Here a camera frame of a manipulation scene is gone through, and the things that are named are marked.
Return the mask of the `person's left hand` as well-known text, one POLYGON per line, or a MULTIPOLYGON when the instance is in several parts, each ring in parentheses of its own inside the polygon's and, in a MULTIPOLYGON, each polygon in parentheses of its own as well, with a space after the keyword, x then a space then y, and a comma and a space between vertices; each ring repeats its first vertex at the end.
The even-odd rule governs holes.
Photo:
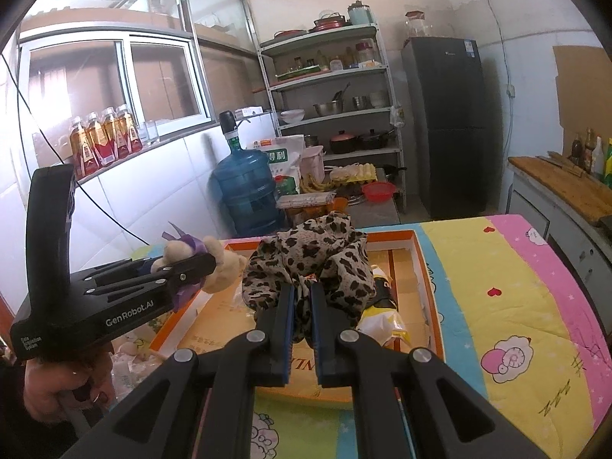
POLYGON ((112 384, 114 349, 110 343, 80 355, 76 361, 34 358, 25 365, 23 402, 31 418, 47 424, 67 420, 67 408, 93 404, 108 408, 115 398, 112 384))

